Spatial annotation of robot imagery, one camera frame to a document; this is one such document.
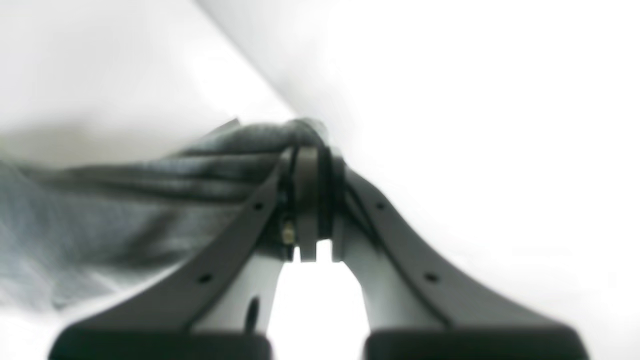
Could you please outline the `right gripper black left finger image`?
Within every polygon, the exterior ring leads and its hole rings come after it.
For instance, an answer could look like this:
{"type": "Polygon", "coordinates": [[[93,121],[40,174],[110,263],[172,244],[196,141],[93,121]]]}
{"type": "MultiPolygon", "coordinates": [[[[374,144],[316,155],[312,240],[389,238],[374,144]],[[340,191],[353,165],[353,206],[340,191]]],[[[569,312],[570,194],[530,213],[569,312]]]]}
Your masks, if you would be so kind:
{"type": "Polygon", "coordinates": [[[136,296],[70,325],[51,360],[270,360],[279,276],[319,234],[320,151],[286,150],[208,246],[136,296]]]}

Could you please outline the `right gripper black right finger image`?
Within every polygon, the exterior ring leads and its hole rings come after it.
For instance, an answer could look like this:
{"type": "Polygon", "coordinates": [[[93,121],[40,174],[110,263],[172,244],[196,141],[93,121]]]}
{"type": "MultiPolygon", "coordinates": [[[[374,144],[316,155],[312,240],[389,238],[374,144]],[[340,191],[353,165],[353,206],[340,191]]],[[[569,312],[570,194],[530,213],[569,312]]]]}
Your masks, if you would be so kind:
{"type": "Polygon", "coordinates": [[[334,252],[361,287],[364,360],[587,360],[578,333],[480,284],[411,228],[338,151],[320,151],[334,252]]]}

